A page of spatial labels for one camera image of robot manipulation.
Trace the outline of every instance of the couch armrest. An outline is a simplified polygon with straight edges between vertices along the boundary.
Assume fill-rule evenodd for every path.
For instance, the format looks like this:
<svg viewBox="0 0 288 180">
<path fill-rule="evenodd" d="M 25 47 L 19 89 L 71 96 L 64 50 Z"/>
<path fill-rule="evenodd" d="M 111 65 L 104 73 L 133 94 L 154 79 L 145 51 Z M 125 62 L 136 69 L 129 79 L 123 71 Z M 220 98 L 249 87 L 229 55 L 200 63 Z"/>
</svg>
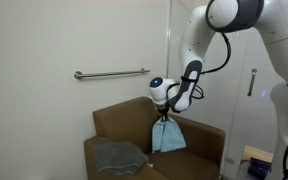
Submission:
<svg viewBox="0 0 288 180">
<path fill-rule="evenodd" d="M 221 129 L 170 115 L 180 126 L 186 141 L 186 150 L 215 162 L 220 167 L 225 144 L 225 132 Z"/>
<path fill-rule="evenodd" d="M 100 136 L 92 137 L 84 142 L 84 151 L 85 151 L 85 161 L 86 161 L 86 170 L 87 176 L 89 180 L 146 180 L 146 179 L 158 179 L 158 180 L 169 180 L 169 178 L 165 177 L 163 174 L 159 173 L 155 169 L 144 165 L 142 166 L 138 172 L 133 175 L 122 175 L 122 176 L 114 176 L 107 175 L 103 173 L 99 173 L 97 171 L 94 159 L 94 151 L 98 141 L 100 140 Z"/>
</svg>

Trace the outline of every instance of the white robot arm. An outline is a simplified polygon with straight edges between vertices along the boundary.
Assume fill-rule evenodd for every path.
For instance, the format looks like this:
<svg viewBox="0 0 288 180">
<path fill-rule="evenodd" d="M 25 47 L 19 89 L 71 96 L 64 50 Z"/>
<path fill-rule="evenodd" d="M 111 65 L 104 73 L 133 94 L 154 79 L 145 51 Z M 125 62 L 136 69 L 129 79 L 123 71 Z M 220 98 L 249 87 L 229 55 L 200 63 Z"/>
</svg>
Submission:
<svg viewBox="0 0 288 180">
<path fill-rule="evenodd" d="M 276 86 L 271 95 L 278 111 L 279 135 L 269 178 L 288 179 L 285 170 L 288 160 L 283 153 L 288 144 L 288 111 L 285 111 L 288 103 L 279 100 L 288 94 L 288 0 L 211 0 L 207 7 L 196 8 L 180 42 L 183 76 L 179 88 L 175 80 L 155 78 L 150 84 L 151 95 L 157 109 L 164 114 L 169 108 L 173 112 L 189 108 L 214 32 L 230 33 L 251 27 L 261 34 L 274 70 L 287 84 Z"/>
</svg>

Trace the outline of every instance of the couch cushion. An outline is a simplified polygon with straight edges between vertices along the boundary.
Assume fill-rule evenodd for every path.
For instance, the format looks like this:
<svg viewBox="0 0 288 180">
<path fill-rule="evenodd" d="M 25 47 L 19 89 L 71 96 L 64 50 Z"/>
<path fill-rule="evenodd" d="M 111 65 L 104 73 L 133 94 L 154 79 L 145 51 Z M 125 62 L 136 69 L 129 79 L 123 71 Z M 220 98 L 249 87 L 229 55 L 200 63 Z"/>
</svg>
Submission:
<svg viewBox="0 0 288 180">
<path fill-rule="evenodd" d="M 131 141 L 144 153 L 152 151 L 152 127 L 158 113 L 152 101 L 140 97 L 93 112 L 96 133 L 113 141 Z"/>
<path fill-rule="evenodd" d="M 154 169 L 172 180 L 218 180 L 218 166 L 185 150 L 148 154 Z"/>
</svg>

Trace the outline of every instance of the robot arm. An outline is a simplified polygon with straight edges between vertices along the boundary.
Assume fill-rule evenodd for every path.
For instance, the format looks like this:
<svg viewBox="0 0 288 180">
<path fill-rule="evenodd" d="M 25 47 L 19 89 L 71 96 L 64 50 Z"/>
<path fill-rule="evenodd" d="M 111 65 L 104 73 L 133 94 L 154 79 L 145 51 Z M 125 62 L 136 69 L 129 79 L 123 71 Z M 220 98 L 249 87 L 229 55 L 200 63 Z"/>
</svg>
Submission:
<svg viewBox="0 0 288 180">
<path fill-rule="evenodd" d="M 160 77 L 150 83 L 153 101 L 160 112 L 167 113 L 169 108 L 181 112 L 189 108 L 214 33 L 252 27 L 260 17 L 263 4 L 262 0 L 212 0 L 208 6 L 194 9 L 180 41 L 181 83 Z"/>
</svg>

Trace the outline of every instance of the couch backrest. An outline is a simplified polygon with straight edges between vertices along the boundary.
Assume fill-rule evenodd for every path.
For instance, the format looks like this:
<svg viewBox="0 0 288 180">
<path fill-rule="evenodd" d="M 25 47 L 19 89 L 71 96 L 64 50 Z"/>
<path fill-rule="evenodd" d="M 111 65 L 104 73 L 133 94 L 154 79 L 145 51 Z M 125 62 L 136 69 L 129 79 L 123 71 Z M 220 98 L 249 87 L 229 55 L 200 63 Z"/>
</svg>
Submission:
<svg viewBox="0 0 288 180">
<path fill-rule="evenodd" d="M 114 141 L 131 141 L 152 150 L 152 127 L 159 115 L 152 101 L 139 97 L 93 112 L 96 133 Z"/>
</svg>

